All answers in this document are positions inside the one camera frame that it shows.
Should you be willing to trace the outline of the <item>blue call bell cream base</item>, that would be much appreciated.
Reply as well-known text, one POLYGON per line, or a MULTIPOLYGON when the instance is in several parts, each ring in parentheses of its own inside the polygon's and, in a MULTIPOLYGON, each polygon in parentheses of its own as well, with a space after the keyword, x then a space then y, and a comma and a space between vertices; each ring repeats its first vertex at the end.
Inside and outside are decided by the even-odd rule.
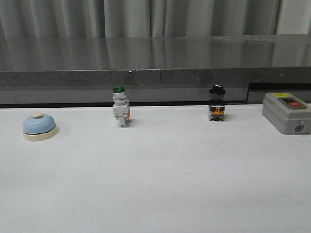
POLYGON ((58 127, 54 118, 43 113, 34 113, 23 123, 23 137, 27 141, 43 141, 55 136, 58 127))

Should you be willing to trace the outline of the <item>grey stone counter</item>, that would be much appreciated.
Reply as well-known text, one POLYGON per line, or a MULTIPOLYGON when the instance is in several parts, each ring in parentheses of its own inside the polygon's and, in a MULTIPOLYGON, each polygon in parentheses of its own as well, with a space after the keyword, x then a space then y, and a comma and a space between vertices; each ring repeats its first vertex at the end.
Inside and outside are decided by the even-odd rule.
POLYGON ((213 85, 231 104, 259 104, 268 92, 311 100, 311 38, 5 39, 0 103, 105 106, 123 86, 133 105, 207 104, 213 85))

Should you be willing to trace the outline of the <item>grey curtain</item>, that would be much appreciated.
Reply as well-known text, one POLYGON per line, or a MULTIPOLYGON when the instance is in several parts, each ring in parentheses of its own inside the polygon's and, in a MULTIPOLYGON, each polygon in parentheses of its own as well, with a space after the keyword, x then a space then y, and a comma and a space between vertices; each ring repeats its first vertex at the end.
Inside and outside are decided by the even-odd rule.
POLYGON ((310 32, 308 0, 3 0, 0 3, 2 39, 310 32))

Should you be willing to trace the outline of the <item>green pilot light switch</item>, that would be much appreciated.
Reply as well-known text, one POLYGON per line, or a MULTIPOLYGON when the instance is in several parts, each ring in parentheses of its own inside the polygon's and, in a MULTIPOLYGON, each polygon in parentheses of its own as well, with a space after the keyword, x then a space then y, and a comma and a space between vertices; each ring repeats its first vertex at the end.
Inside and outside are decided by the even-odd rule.
POLYGON ((119 121, 121 127, 125 127, 126 122, 130 119, 131 110, 130 102, 123 86, 113 88, 113 101, 114 118, 119 121))

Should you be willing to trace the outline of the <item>grey push button box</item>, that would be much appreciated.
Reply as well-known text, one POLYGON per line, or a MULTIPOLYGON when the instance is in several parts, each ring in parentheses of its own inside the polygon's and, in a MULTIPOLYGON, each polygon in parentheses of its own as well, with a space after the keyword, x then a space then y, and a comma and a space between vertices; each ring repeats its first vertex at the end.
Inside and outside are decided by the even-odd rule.
POLYGON ((311 133, 311 107, 291 93, 266 93, 262 114, 282 134, 311 133))

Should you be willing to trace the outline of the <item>black rotary selector switch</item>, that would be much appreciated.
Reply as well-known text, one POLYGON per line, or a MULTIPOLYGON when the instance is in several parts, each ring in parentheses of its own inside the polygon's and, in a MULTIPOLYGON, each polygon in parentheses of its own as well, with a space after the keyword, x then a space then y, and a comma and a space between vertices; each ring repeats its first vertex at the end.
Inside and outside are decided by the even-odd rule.
POLYGON ((220 85, 214 85, 209 91, 210 100, 208 108, 208 118, 210 121, 223 121, 225 115, 225 97, 226 91, 220 85))

